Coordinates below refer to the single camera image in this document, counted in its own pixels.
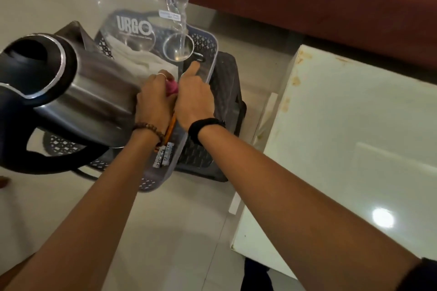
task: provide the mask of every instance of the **tile floor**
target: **tile floor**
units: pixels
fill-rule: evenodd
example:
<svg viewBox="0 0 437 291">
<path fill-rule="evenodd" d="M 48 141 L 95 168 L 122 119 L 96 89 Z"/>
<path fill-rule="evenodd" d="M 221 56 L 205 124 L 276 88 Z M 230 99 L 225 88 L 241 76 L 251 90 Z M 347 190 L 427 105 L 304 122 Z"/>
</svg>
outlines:
<svg viewBox="0 0 437 291">
<path fill-rule="evenodd" d="M 55 32 L 80 21 L 99 27 L 91 0 L 0 0 L 0 49 L 21 35 Z M 190 24 L 216 35 L 219 49 L 237 60 L 248 106 L 241 138 L 250 142 L 270 92 L 277 92 L 302 37 L 248 19 L 195 5 Z M 29 148 L 42 152 L 36 131 Z M 0 273 L 35 252 L 91 186 L 73 173 L 24 175 L 0 168 L 13 182 L 0 190 Z M 104 290 L 239 290 L 244 258 L 231 251 L 234 216 L 227 211 L 230 183 L 173 173 L 158 190 L 139 194 Z M 275 290 L 303 290 L 271 271 Z"/>
</svg>

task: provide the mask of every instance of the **kettle handle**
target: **kettle handle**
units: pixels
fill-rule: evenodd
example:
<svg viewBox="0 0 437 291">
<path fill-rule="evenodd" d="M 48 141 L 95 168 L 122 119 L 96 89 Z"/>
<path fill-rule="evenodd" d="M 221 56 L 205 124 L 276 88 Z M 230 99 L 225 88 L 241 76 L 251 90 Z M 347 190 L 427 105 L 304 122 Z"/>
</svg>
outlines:
<svg viewBox="0 0 437 291">
<path fill-rule="evenodd" d="M 77 169 L 94 161 L 108 147 L 91 144 L 84 149 L 63 156 L 45 156 L 27 150 L 40 116 L 22 98 L 0 87 L 0 166 L 19 173 L 49 174 Z"/>
</svg>

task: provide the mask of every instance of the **plastic zip bag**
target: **plastic zip bag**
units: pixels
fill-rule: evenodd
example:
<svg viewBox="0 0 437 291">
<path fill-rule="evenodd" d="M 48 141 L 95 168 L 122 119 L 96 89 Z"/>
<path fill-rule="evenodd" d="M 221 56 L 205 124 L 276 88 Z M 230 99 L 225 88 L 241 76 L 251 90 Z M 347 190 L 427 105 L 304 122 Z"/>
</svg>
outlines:
<svg viewBox="0 0 437 291">
<path fill-rule="evenodd" d="M 182 64 L 168 59 L 164 49 L 183 54 L 188 0 L 95 1 L 101 11 L 100 31 L 117 62 L 140 80 L 161 69 L 178 79 Z"/>
</svg>

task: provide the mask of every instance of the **black wristband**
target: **black wristband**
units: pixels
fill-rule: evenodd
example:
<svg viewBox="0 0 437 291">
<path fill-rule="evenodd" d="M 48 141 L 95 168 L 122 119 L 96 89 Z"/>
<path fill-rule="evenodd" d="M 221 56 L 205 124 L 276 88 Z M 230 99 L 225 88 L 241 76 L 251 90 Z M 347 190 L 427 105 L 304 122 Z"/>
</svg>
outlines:
<svg viewBox="0 0 437 291">
<path fill-rule="evenodd" d="M 221 125 L 223 128 L 226 128 L 225 123 L 216 118 L 206 118 L 204 120 L 198 120 L 196 122 L 193 122 L 193 124 L 191 124 L 190 128 L 188 129 L 188 134 L 190 135 L 191 140 L 194 142 L 194 144 L 203 146 L 198 138 L 199 131 L 201 131 L 204 126 L 211 124 L 218 124 Z"/>
</svg>

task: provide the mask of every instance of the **pink object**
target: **pink object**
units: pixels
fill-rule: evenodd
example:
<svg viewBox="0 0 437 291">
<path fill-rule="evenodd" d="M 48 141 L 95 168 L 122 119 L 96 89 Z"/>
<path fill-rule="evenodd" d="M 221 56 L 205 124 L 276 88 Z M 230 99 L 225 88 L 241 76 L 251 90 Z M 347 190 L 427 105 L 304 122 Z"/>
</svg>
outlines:
<svg viewBox="0 0 437 291">
<path fill-rule="evenodd" d="M 179 92 L 179 86 L 175 80 L 167 80 L 165 82 L 166 95 L 171 96 Z"/>
</svg>

